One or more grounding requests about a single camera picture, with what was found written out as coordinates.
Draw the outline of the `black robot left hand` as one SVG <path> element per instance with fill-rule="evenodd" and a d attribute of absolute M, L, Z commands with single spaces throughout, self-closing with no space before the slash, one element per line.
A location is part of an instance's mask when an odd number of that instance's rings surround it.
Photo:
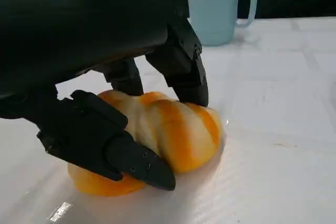
<path fill-rule="evenodd" d="M 59 100 L 56 85 L 94 70 L 141 95 L 134 59 L 145 56 L 181 102 L 207 106 L 189 16 L 188 0 L 1 0 L 1 118 L 34 123 L 45 151 L 63 161 L 172 191 L 172 170 L 126 132 L 124 114 L 82 90 Z"/>

